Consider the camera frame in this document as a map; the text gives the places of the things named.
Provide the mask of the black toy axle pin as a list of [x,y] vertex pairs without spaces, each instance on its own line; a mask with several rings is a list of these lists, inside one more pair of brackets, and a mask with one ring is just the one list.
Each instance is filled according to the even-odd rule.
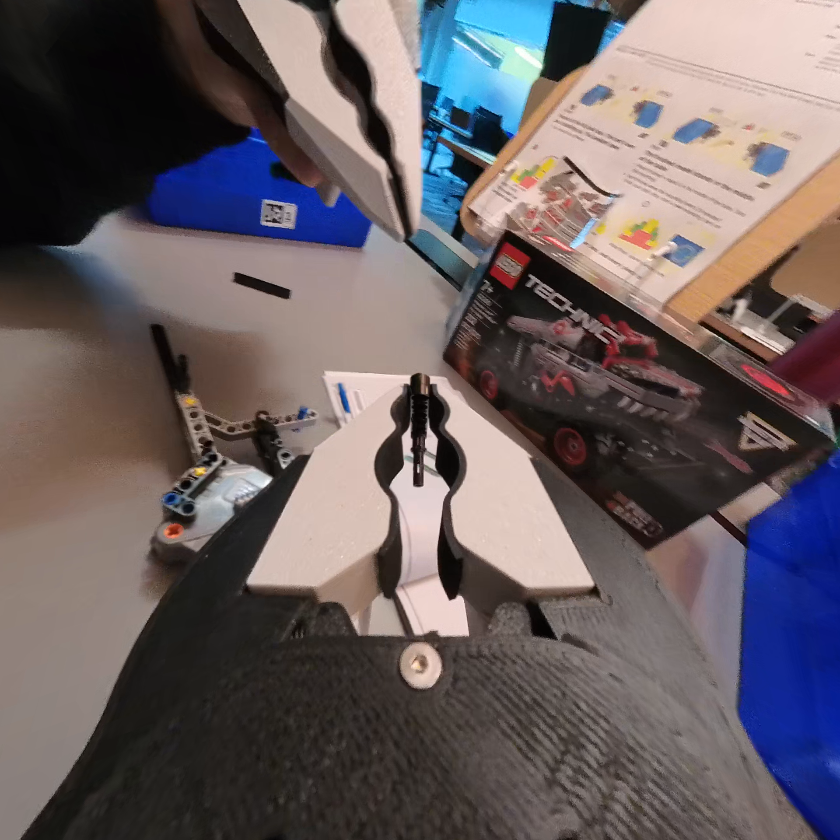
[[425,456],[431,381],[425,373],[415,373],[409,382],[411,409],[411,439],[413,458],[413,486],[424,487]]

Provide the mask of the person's left forearm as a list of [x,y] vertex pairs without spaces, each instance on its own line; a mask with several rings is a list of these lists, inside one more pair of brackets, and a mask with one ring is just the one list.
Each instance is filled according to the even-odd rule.
[[67,246],[155,178],[238,144],[154,2],[1,3],[1,243]]

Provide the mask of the flat black strip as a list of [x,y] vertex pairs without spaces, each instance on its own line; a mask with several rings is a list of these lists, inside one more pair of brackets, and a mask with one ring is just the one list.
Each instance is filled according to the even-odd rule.
[[258,291],[274,298],[282,300],[291,299],[291,290],[289,288],[241,272],[234,273],[233,282],[238,286],[251,289],[252,291]]

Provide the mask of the grey black toy brick assembly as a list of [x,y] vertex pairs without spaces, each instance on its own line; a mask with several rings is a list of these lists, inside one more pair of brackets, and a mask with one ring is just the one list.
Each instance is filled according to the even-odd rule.
[[173,353],[165,327],[151,324],[150,335],[191,457],[161,496],[150,556],[160,564],[186,565],[291,465],[295,456],[282,434],[314,426],[319,413],[307,406],[279,415],[262,409],[239,421],[210,413],[193,390],[187,357]]

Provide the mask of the person's left hand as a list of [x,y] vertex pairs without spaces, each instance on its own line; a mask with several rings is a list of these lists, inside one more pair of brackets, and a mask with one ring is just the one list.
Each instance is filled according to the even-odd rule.
[[256,128],[300,183],[309,187],[324,184],[323,173],[292,140],[262,89],[214,52],[193,2],[155,1],[154,7],[161,16],[170,58],[186,84],[231,123]]

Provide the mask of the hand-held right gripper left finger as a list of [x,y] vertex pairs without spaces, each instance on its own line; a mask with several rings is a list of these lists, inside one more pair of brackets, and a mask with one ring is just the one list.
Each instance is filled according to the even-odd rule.
[[406,467],[407,383],[316,447],[246,586],[262,595],[338,603],[362,613],[392,599],[403,566],[395,478]]

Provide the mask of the white instruction booklet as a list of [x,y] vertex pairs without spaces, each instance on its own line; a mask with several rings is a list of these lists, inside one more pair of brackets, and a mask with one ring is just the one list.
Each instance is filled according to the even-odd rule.
[[[330,405],[340,427],[365,413],[391,389],[408,383],[404,374],[326,371],[322,377]],[[341,382],[349,397],[352,418],[343,414],[336,384]],[[405,466],[391,489],[397,501],[402,534],[402,572],[393,598],[383,599],[374,614],[392,609],[405,635],[456,637],[469,634],[466,605],[461,597],[449,600],[438,579],[438,533],[448,486],[435,467],[436,437],[427,432],[424,487],[413,486],[411,425],[403,441]]]

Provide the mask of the blue storage bin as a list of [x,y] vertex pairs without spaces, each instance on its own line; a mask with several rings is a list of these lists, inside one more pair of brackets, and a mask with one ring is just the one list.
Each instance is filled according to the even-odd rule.
[[237,145],[160,175],[145,202],[151,222],[231,235],[361,248],[372,223],[344,195],[318,193],[283,177],[257,129]]

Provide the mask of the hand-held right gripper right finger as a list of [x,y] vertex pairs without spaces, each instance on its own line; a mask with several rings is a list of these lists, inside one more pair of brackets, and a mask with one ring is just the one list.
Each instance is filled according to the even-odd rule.
[[592,593],[592,575],[526,451],[435,385],[429,427],[448,489],[437,541],[446,596],[525,603]]

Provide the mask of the blue plastic container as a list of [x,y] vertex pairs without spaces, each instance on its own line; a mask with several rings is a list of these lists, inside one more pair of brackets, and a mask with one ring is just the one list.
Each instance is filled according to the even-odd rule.
[[839,838],[839,455],[747,529],[738,711],[822,838]]

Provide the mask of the grey desk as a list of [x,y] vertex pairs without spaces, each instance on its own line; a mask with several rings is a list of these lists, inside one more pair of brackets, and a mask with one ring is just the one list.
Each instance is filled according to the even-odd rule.
[[774,835],[766,772],[686,621],[540,456],[595,589],[474,603],[479,633],[423,641],[442,666],[427,689],[401,670],[408,639],[246,586],[311,455],[147,591],[165,582],[141,570],[159,496],[187,466],[152,321],[187,339],[217,414],[318,406],[297,385],[324,362],[442,374],[455,293],[390,249],[122,216],[81,247],[2,248],[2,838]]

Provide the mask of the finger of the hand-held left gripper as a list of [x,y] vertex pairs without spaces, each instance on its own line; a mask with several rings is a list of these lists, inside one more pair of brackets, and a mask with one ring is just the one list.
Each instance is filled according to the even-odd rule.
[[391,179],[374,142],[362,94],[354,83],[366,81],[361,59],[333,21],[336,2],[237,2],[260,52],[237,47],[242,57],[260,58],[258,73],[280,96],[291,138],[328,183],[394,240],[400,218]]
[[414,1],[340,1],[333,21],[360,58],[367,79],[357,76],[370,138],[383,143],[400,238],[415,235],[422,214],[423,118],[419,5]]

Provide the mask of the toy truck cardboard box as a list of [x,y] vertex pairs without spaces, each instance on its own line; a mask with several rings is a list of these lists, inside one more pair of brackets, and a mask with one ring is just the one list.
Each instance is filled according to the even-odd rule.
[[834,448],[827,409],[583,257],[508,230],[444,360],[646,549]]

